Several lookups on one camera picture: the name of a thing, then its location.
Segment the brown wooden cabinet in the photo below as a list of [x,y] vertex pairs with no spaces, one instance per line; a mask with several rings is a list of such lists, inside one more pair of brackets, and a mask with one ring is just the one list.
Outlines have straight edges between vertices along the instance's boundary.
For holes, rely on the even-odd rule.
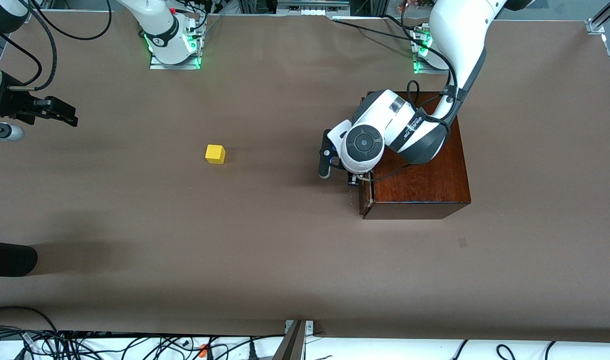
[[[437,94],[421,92],[418,102]],[[407,98],[405,92],[398,95]],[[431,114],[437,102],[427,104],[424,109]],[[405,164],[400,155],[386,148],[371,176],[387,175]],[[444,219],[469,205],[471,195],[458,118],[451,125],[451,136],[433,160],[376,182],[361,182],[359,189],[360,214],[364,219]]]

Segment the cable connector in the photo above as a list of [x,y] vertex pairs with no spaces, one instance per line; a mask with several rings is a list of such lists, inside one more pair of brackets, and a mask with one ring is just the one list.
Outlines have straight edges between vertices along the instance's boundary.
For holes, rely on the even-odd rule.
[[249,360],[259,360],[258,355],[256,355],[256,346],[254,344],[254,338],[249,338],[251,341],[249,343]]

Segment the gray floor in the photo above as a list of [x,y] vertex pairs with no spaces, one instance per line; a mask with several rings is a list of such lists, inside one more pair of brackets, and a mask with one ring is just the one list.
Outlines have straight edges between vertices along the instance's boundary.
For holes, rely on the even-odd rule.
[[[504,11],[501,19],[586,20],[597,14],[609,0],[537,0],[527,9]],[[610,53],[610,22],[605,26]]]

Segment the yellow block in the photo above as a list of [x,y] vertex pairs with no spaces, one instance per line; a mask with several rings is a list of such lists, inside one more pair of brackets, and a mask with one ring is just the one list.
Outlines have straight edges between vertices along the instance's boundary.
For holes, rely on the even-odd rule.
[[222,164],[225,162],[225,148],[222,145],[207,145],[205,159],[210,164]]

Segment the black cylinder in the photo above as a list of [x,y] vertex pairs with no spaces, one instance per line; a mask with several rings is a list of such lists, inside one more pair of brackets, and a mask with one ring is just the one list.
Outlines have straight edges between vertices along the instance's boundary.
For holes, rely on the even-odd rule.
[[0,276],[25,276],[37,260],[38,254],[31,246],[0,243]]

